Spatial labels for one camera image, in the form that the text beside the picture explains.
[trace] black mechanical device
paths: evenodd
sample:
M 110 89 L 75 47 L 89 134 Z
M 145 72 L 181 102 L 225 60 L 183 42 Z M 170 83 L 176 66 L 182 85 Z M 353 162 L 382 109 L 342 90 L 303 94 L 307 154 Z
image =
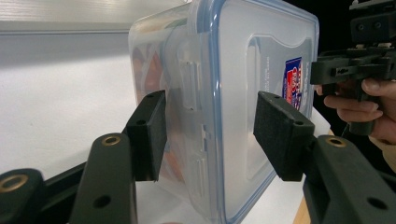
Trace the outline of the black mechanical device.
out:
M 371 0 L 355 3 L 349 10 L 359 12 L 350 22 L 352 42 L 356 48 L 325 51 L 312 63 L 313 85 L 322 85 L 323 94 L 334 94 L 336 84 L 350 79 L 356 80 L 358 101 L 377 101 L 361 89 L 361 82 L 367 77 L 385 80 L 396 79 L 396 1 Z M 349 131 L 368 135 L 374 123 L 352 122 Z
M 304 180 L 311 223 L 396 223 L 396 178 L 380 174 L 348 140 L 314 136 L 285 99 L 260 91 L 254 135 L 284 181 Z
M 0 223 L 137 223 L 135 181 L 159 178 L 165 105 L 164 91 L 147 95 L 122 133 L 100 136 L 87 162 L 47 181 L 35 169 L 0 175 Z

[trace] clear plastic container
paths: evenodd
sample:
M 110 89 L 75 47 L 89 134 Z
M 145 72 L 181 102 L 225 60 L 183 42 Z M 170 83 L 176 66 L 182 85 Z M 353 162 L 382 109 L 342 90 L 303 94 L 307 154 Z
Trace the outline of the clear plastic container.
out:
M 159 184 L 207 223 L 238 223 L 276 175 L 253 135 L 258 91 L 308 118 L 318 20 L 277 0 L 194 0 L 136 21 L 129 34 L 137 102 L 166 91 Z

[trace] sticker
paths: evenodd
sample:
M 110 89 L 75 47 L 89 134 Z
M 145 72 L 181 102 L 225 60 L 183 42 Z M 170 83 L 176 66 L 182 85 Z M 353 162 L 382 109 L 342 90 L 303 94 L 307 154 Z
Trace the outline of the sticker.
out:
M 303 68 L 301 67 L 301 58 L 286 61 L 282 96 L 296 109 L 300 109 L 303 96 L 302 80 Z

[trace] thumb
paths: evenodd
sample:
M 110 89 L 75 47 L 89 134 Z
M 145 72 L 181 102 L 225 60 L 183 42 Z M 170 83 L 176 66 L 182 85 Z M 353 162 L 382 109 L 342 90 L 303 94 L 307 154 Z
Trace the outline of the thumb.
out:
M 366 78 L 361 83 L 361 88 L 369 95 L 384 96 L 396 100 L 396 82 Z

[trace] hand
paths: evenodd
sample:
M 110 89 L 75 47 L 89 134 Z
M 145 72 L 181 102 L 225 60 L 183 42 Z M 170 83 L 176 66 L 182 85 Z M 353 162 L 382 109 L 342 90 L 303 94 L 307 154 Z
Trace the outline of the hand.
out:
M 337 114 L 345 122 L 364 122 L 375 119 L 373 138 L 396 145 L 396 82 L 366 78 L 361 88 L 369 95 L 378 96 L 379 102 L 358 102 L 351 98 L 354 82 L 348 81 L 338 85 L 336 95 L 329 95 L 324 104 L 337 110 Z M 321 95 L 321 87 L 316 86 Z

